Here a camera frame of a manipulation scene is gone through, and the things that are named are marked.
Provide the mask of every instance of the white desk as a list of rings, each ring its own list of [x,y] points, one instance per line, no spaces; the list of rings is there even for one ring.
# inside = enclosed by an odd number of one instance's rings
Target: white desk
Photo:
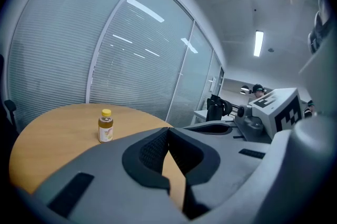
[[[206,116],[207,116],[207,110],[194,111],[194,115],[193,115],[193,118],[192,118],[191,125],[195,124],[195,120],[196,120],[197,117],[199,117],[200,119],[206,120]],[[232,117],[230,117],[228,115],[225,115],[225,116],[221,117],[221,120],[233,121],[234,118],[232,118]]]

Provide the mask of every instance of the round table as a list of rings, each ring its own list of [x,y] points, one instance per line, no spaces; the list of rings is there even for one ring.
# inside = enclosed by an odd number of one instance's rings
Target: round table
[[[48,111],[32,121],[17,138],[9,161],[11,182],[33,193],[53,172],[99,144],[98,118],[102,109],[112,111],[113,140],[145,130],[171,127],[153,115],[116,105],[76,104]],[[170,180],[170,197],[181,209],[185,177],[169,152],[164,160],[163,176]]]

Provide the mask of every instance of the plastic bottle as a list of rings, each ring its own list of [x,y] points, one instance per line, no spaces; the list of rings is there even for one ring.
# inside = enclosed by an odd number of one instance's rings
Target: plastic bottle
[[[114,120],[111,117],[111,110],[103,109],[102,116],[98,120],[98,139],[100,142],[112,140]]]

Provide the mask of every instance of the black rectangular slot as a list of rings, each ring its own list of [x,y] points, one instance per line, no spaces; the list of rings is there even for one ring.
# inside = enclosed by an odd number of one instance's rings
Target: black rectangular slot
[[[55,213],[67,218],[94,176],[80,172],[56,195],[48,207]]]
[[[249,157],[258,158],[258,159],[263,159],[265,155],[265,153],[257,152],[257,151],[253,151],[249,149],[242,149],[239,153],[248,155]]]

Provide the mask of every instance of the black cap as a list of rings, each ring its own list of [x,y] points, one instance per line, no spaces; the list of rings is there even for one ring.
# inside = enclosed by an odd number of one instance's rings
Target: black cap
[[[255,93],[256,91],[262,91],[262,90],[264,90],[263,86],[257,83],[256,85],[253,86],[252,93]]]

